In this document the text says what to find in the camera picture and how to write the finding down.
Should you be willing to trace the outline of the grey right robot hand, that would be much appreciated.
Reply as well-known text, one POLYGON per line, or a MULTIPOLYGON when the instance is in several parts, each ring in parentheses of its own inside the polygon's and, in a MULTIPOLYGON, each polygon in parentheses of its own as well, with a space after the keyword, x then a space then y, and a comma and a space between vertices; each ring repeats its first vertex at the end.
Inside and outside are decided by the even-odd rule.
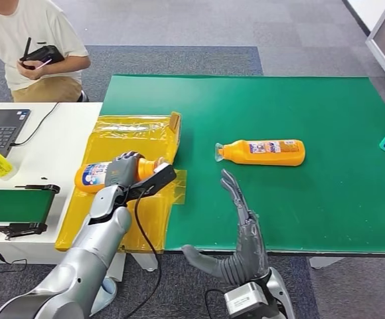
POLYGON ((257 214, 248 206, 237 180, 230 172, 221 170, 220 184, 236 207, 236 251, 229 257, 216 259, 203 255, 192 245, 184 245, 181 248, 183 254, 195 268, 231 285, 241 286, 266 276, 269 266, 257 214))

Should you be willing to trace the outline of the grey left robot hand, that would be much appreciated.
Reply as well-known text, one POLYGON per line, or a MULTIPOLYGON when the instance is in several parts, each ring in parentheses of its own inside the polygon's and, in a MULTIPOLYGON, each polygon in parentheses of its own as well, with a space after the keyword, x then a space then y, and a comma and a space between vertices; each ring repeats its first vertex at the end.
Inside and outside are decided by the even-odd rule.
POLYGON ((128 187, 139 181, 138 162, 143 155, 129 151, 120 154, 108 164, 104 186, 119 185, 128 187))

